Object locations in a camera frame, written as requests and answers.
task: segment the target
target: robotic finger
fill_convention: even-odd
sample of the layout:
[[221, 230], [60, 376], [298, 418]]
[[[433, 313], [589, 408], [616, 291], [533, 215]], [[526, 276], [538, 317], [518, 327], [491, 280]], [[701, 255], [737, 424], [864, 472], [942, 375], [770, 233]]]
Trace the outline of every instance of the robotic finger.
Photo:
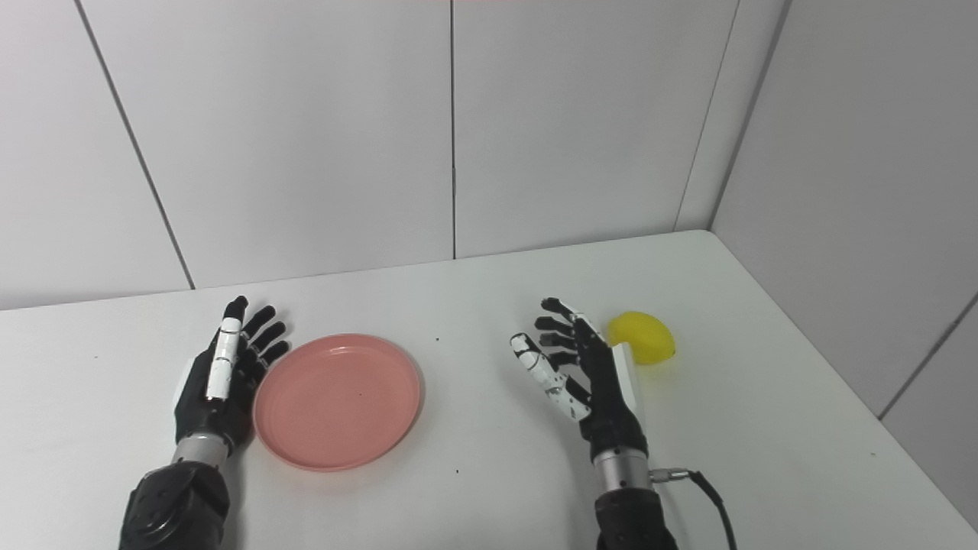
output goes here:
[[[526, 371], [556, 408], [560, 409], [560, 412], [575, 422], [591, 414], [591, 407], [587, 405], [591, 395], [569, 375], [558, 372], [551, 364], [550, 358], [533, 343], [529, 336], [524, 333], [513, 336], [510, 339], [510, 346], [516, 358], [523, 363]], [[561, 360], [568, 359], [568, 355], [571, 354], [565, 353]]]

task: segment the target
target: white finger segment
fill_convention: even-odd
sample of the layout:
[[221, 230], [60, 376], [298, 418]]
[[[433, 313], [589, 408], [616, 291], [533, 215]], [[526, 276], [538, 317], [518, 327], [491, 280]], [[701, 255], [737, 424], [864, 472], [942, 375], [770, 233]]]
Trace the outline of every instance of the white finger segment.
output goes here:
[[580, 421], [591, 414], [591, 407], [567, 391], [568, 376], [554, 370], [547, 356], [535, 350], [527, 341], [526, 335], [512, 337], [510, 346], [519, 361], [526, 367], [526, 371], [544, 390], [556, 408], [560, 409], [560, 412], [574, 421]]
[[225, 317], [217, 333], [214, 345], [214, 359], [210, 362], [207, 376], [207, 391], [204, 396], [210, 399], [227, 399], [231, 388], [231, 371], [238, 359], [238, 339], [241, 337], [242, 322], [234, 317]]

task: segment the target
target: lemon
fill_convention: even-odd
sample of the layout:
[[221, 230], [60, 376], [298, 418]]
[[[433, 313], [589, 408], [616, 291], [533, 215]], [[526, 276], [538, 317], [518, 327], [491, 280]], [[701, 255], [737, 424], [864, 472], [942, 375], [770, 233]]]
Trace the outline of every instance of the lemon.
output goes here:
[[640, 311], [626, 311], [608, 322], [608, 343], [627, 342], [635, 362], [651, 365], [676, 354], [672, 333], [655, 317]]

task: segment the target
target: cable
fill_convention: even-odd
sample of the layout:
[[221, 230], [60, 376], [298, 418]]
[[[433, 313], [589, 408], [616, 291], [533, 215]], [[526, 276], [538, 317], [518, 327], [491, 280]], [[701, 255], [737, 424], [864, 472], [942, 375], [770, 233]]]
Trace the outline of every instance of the cable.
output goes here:
[[727, 534], [727, 545], [730, 547], [730, 550], [736, 550], [734, 526], [731, 525], [731, 517], [727, 515], [727, 507], [724, 506], [724, 499], [720, 498], [720, 493], [717, 492], [717, 489], [713, 488], [713, 485], [706, 480], [702, 473], [698, 471], [689, 472], [689, 479], [693, 483], [696, 483], [696, 486], [703, 489], [706, 496], [716, 505], [717, 510], [720, 512], [720, 521], [724, 523], [724, 532]]

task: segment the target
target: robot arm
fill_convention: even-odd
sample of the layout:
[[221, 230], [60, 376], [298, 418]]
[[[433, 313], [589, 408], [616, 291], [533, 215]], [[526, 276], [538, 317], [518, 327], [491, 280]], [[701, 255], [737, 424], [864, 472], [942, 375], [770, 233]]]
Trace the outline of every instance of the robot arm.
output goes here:
[[[675, 550], [659, 495], [652, 490], [648, 446], [635, 414], [622, 397], [611, 347], [586, 316], [557, 298], [543, 308], [559, 316], [537, 319], [543, 346], [561, 347], [548, 356], [525, 334], [512, 337], [516, 357], [554, 405], [578, 422], [591, 444], [602, 494], [595, 502], [600, 550]], [[578, 364], [591, 382], [588, 393], [559, 366]]]
[[217, 550], [231, 500], [220, 469], [251, 434], [251, 405], [269, 365], [289, 350], [271, 344], [282, 322], [265, 306], [242, 328], [247, 300], [228, 304], [221, 328], [194, 360], [180, 394], [177, 447], [169, 466], [146, 474], [129, 494], [120, 550]]

